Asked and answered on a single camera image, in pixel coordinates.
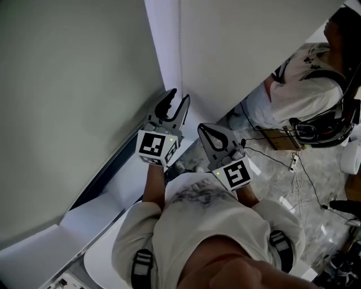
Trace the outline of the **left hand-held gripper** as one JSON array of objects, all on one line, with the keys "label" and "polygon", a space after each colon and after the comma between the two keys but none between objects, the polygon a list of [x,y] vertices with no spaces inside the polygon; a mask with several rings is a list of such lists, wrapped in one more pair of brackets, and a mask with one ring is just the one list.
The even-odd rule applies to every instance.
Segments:
[{"label": "left hand-held gripper", "polygon": [[161,93],[148,107],[144,127],[138,131],[136,153],[147,164],[167,167],[181,145],[181,129],[188,114],[191,98],[187,94],[181,100],[174,116],[167,119],[171,101],[176,93],[176,88]]}]

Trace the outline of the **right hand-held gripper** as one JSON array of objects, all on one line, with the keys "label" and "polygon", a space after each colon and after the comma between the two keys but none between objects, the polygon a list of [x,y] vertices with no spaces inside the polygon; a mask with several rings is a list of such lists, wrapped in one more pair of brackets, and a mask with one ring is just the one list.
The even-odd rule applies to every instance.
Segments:
[{"label": "right hand-held gripper", "polygon": [[[197,127],[200,140],[210,161],[208,169],[228,191],[235,191],[253,180],[250,159],[242,145],[236,146],[232,130],[211,123],[201,123]],[[217,148],[209,136],[221,141]]]}]

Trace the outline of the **white roller blind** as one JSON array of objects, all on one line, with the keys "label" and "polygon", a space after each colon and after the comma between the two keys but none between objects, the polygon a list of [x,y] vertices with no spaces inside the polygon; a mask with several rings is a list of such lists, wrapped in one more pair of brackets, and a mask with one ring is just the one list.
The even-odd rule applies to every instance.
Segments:
[{"label": "white roller blind", "polygon": [[163,87],[144,0],[0,0],[0,250],[59,223]]}]

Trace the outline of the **person's left forearm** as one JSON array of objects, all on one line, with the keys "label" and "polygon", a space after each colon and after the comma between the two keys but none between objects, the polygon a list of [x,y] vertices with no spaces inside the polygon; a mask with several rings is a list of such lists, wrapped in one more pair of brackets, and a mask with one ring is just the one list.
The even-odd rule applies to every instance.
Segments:
[{"label": "person's left forearm", "polygon": [[163,167],[149,165],[142,202],[155,203],[160,208],[164,207],[165,178]]}]

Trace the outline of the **person's right forearm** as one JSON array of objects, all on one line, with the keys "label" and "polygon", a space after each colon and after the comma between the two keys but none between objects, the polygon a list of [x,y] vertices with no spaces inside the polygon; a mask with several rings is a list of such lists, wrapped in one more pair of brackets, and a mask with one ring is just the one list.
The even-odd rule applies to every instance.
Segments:
[{"label": "person's right forearm", "polygon": [[259,203],[259,200],[254,194],[250,185],[246,185],[237,189],[236,195],[238,201],[248,208],[252,208]]}]

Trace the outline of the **brown cardboard box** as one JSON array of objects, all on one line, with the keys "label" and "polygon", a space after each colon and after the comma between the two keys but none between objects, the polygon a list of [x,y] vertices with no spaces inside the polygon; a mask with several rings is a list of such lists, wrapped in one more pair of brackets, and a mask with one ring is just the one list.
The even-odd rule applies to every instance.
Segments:
[{"label": "brown cardboard box", "polygon": [[306,149],[306,146],[296,140],[292,130],[291,126],[282,126],[278,129],[261,128],[261,133],[274,150],[302,151]]}]

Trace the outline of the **person's white t-shirt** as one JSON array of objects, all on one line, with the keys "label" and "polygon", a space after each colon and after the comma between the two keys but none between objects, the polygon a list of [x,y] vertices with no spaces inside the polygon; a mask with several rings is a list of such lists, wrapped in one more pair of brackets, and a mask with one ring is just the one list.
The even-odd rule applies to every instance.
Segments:
[{"label": "person's white t-shirt", "polygon": [[130,283],[136,253],[149,249],[152,289],[175,289],[196,247],[220,235],[240,244],[252,259],[280,268],[281,259],[271,245],[274,231],[290,240],[298,260],[305,249],[305,233],[286,207],[263,199],[248,208],[209,173],[185,173],[168,183],[164,208],[139,202],[128,210],[113,245],[112,265]]}]

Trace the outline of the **black backpack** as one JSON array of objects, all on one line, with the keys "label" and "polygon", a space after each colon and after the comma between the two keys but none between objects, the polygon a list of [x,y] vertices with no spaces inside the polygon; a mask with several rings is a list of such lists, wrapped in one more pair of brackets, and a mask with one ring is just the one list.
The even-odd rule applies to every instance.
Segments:
[{"label": "black backpack", "polygon": [[352,99],[347,104],[340,101],[319,115],[301,121],[289,119],[299,144],[312,148],[328,148],[340,145],[349,138],[361,116],[361,100]]}]

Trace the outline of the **white window sill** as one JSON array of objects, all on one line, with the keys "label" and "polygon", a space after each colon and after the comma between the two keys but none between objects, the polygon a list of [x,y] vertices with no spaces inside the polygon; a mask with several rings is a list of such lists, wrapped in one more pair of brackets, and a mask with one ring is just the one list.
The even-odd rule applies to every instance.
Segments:
[{"label": "white window sill", "polygon": [[52,278],[141,196],[147,169],[131,156],[97,198],[69,211],[60,224],[1,250],[0,280],[45,283]]}]

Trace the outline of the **black box device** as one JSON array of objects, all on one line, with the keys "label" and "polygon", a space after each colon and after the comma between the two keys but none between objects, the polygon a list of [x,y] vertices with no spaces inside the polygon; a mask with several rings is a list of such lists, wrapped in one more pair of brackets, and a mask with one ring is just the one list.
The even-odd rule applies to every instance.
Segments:
[{"label": "black box device", "polygon": [[352,200],[333,200],[329,202],[329,206],[332,209],[351,213],[351,214],[359,214],[361,213],[361,202],[352,201]]}]

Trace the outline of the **white round stool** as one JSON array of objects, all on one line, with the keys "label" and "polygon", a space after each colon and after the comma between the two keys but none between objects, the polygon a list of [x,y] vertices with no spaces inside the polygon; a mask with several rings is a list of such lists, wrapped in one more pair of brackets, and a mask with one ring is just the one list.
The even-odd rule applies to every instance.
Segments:
[{"label": "white round stool", "polygon": [[128,209],[87,250],[86,271],[103,289],[133,289],[131,271],[140,249],[152,251],[151,239],[160,207],[151,202],[138,202]]}]

